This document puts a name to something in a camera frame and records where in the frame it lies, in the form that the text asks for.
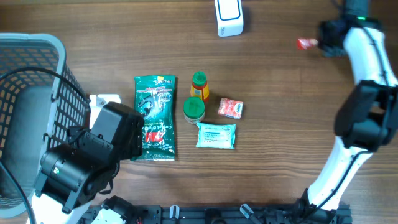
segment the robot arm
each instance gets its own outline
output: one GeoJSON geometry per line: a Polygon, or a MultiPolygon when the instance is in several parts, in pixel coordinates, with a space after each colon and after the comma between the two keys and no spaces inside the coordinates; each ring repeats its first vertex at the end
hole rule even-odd
{"type": "Polygon", "coordinates": [[[309,204],[328,211],[338,208],[355,173],[380,145],[391,140],[397,128],[393,117],[397,114],[398,82],[386,55],[384,34],[375,28],[352,27],[343,47],[351,60],[357,86],[336,117],[337,137],[328,161],[308,189],[309,204]],[[373,107],[384,112],[373,113],[373,107]]]}
{"type": "MultiPolygon", "coordinates": [[[[32,198],[36,223],[76,224],[95,195],[103,194],[108,183],[113,186],[120,160],[142,154],[143,125],[139,113],[110,102],[91,130],[70,127],[68,144],[48,150],[40,160],[32,198]]],[[[114,210],[104,209],[98,222],[105,217],[112,223],[124,223],[116,216],[114,210]]]]}

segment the red snack package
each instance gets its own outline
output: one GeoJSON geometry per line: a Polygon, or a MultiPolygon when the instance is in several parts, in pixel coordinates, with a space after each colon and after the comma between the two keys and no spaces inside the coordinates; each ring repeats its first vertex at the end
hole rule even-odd
{"type": "Polygon", "coordinates": [[[222,98],[218,114],[229,118],[241,119],[243,110],[243,102],[222,98]]]}
{"type": "Polygon", "coordinates": [[[318,41],[313,38],[300,38],[297,40],[297,47],[300,50],[307,50],[311,47],[315,47],[318,45],[318,41]]]}

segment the small red candy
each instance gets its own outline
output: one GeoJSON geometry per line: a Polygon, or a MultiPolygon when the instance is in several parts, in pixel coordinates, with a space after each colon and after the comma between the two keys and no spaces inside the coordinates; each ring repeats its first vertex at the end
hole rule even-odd
{"type": "Polygon", "coordinates": [[[318,45],[318,41],[314,38],[299,38],[297,40],[297,47],[300,50],[307,50],[318,45]]]}

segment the small jar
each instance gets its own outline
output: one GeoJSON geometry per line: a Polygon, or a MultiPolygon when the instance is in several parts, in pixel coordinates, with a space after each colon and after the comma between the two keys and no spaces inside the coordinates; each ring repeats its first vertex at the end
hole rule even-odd
{"type": "Polygon", "coordinates": [[[209,100],[209,86],[204,72],[196,72],[192,78],[191,96],[199,97],[203,102],[209,100]]]}
{"type": "Polygon", "coordinates": [[[190,124],[196,124],[205,119],[205,103],[197,97],[189,97],[184,103],[184,116],[190,124]]]}

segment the white box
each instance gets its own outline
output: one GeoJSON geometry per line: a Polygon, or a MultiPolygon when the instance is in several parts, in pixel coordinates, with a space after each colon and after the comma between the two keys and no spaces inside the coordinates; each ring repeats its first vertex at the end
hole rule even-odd
{"type": "Polygon", "coordinates": [[[218,35],[229,37],[243,31],[241,0],[214,0],[218,25],[218,35]]]}

